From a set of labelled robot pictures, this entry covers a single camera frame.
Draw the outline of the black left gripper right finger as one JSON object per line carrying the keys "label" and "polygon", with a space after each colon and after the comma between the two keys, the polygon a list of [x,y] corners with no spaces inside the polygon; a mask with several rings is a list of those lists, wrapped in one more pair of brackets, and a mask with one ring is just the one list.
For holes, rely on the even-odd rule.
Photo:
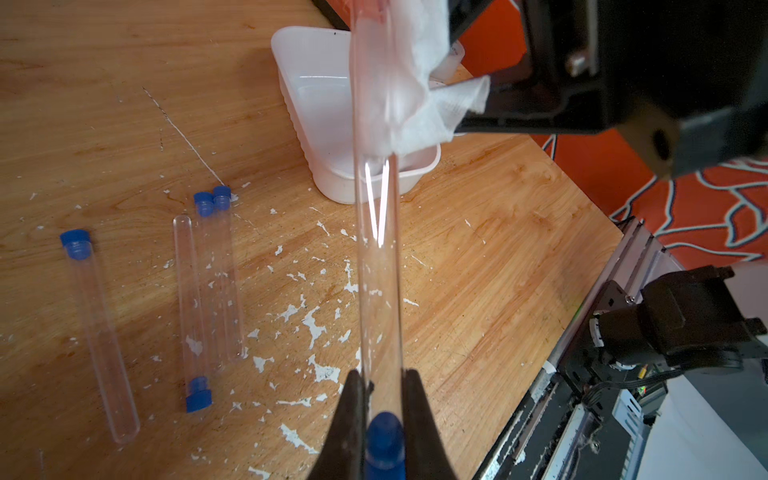
{"label": "black left gripper right finger", "polygon": [[408,369],[402,380],[407,479],[451,479],[451,467],[417,370]]}

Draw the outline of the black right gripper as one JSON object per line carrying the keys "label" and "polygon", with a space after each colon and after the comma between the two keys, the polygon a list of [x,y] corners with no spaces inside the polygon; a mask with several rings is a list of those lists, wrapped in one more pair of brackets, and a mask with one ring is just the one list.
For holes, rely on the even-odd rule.
{"label": "black right gripper", "polygon": [[526,52],[462,132],[616,129],[676,178],[767,154],[763,1],[520,1]]}

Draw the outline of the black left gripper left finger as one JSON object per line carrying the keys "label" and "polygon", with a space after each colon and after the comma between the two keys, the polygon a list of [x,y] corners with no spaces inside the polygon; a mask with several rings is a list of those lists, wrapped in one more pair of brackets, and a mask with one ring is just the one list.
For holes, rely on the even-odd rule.
{"label": "black left gripper left finger", "polygon": [[364,380],[351,370],[309,480],[364,477],[366,400]]}

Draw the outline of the white wipe tissue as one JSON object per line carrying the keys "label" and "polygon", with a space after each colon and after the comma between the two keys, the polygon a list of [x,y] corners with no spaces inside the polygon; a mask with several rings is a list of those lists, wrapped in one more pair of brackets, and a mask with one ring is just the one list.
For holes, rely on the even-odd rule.
{"label": "white wipe tissue", "polygon": [[431,87],[450,52],[445,1],[355,1],[350,68],[354,153],[404,156],[449,142],[467,113],[482,113],[487,76]]}

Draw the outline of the clear test tube blue cap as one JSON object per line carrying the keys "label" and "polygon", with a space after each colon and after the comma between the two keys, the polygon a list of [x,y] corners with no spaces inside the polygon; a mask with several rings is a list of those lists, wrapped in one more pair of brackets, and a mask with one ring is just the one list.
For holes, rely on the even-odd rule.
{"label": "clear test tube blue cap", "polygon": [[398,267],[398,158],[391,4],[352,4],[350,50],[357,213],[361,375],[364,380],[363,472],[403,479],[405,434]]}

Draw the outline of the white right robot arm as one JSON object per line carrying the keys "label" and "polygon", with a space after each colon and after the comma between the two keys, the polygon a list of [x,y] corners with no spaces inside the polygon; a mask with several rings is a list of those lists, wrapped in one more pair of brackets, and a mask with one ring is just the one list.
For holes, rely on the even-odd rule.
{"label": "white right robot arm", "polygon": [[452,1],[491,81],[463,133],[530,135],[622,232],[479,479],[763,479],[767,5]]}

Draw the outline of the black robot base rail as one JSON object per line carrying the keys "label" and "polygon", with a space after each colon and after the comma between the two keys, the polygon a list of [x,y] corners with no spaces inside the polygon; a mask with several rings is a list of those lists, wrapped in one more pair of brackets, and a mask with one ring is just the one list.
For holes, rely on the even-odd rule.
{"label": "black robot base rail", "polygon": [[596,312],[636,303],[661,260],[680,269],[642,221],[630,218],[619,226],[623,238],[616,251],[478,467],[476,479],[574,479],[579,459],[596,455],[591,437],[604,420],[581,398],[586,387],[618,371],[599,364],[589,320]]}

